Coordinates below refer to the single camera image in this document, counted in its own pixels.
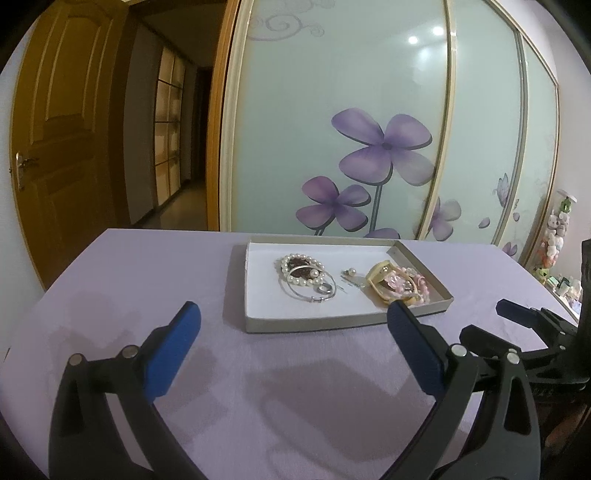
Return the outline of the beige watch band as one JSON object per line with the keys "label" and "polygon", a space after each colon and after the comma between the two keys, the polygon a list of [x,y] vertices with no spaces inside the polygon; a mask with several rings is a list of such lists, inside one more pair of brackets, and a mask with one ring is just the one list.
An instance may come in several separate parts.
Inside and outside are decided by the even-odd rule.
{"label": "beige watch band", "polygon": [[412,267],[386,260],[374,265],[366,275],[367,283],[385,304],[403,301],[407,306],[430,301],[430,290],[424,275]]}

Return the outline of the thin silver bangle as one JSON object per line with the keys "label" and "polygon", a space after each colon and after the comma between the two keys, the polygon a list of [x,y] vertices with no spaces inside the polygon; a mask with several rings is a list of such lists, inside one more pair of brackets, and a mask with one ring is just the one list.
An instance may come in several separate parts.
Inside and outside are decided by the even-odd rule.
{"label": "thin silver bangle", "polygon": [[311,280],[294,277],[294,275],[283,275],[280,280],[283,282],[287,294],[312,304],[332,300],[338,290],[338,284],[329,273],[311,278]]}

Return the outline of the plush toy stack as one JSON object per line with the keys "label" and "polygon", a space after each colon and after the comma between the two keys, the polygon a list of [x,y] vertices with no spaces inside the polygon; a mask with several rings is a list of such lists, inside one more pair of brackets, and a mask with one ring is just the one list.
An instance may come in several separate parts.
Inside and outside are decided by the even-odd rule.
{"label": "plush toy stack", "polygon": [[558,189],[557,195],[558,204],[551,209],[547,217],[535,263],[537,269],[545,270],[547,273],[556,264],[564,247],[572,209],[577,203],[576,197],[564,189]]}

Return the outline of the grey cardboard tray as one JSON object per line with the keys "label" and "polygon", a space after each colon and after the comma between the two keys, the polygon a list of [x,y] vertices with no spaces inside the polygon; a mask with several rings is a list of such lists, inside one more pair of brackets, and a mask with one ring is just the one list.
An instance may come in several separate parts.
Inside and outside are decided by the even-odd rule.
{"label": "grey cardboard tray", "polygon": [[[312,304],[287,294],[280,277],[283,258],[304,256],[322,264],[338,284],[335,297]],[[387,304],[370,288],[370,269],[390,260],[412,267],[425,276],[430,301],[411,306],[418,317],[446,312],[454,302],[451,291],[420,259],[413,241],[312,237],[294,235],[249,235],[232,249],[224,288],[224,319],[247,333],[301,333],[365,327],[386,322]],[[356,277],[342,276],[348,268]]]}

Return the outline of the brown wooden door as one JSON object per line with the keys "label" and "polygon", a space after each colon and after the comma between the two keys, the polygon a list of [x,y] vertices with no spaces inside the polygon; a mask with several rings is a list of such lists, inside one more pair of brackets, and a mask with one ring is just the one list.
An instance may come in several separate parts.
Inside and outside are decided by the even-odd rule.
{"label": "brown wooden door", "polygon": [[[12,110],[11,178],[33,268],[49,288],[106,229],[130,223],[123,117],[133,22],[122,1],[55,1],[33,29]],[[14,155],[37,157],[23,191]]]}

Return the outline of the floral sliding wardrobe door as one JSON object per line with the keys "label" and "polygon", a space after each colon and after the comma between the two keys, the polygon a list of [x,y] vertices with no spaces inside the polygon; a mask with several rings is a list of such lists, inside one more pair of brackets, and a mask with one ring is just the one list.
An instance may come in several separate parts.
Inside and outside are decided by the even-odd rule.
{"label": "floral sliding wardrobe door", "polygon": [[242,1],[221,136],[225,231],[426,235],[455,88],[450,1]]}

